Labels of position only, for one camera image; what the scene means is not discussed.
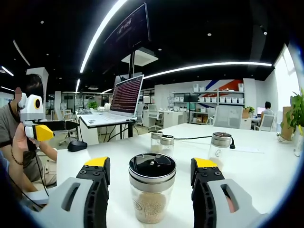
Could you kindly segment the person's left hand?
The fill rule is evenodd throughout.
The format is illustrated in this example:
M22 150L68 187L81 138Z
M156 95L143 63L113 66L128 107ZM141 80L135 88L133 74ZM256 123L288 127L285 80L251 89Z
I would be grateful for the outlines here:
M28 150L28 138L25 134L25 126L23 123L19 123L13 138L12 152L13 155L20 156Z

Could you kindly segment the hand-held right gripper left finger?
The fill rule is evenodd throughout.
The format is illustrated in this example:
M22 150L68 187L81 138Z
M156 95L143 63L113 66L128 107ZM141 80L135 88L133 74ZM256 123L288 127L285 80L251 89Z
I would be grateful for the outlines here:
M105 228L109 200L110 158L87 161L77 176L50 194L39 212L44 228Z

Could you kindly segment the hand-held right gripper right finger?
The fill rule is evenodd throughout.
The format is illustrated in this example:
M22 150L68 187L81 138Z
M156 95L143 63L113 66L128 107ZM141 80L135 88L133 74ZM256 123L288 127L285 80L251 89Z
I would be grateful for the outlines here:
M257 228L267 218L253 206L252 197L217 164L191 159L191 199L195 228Z

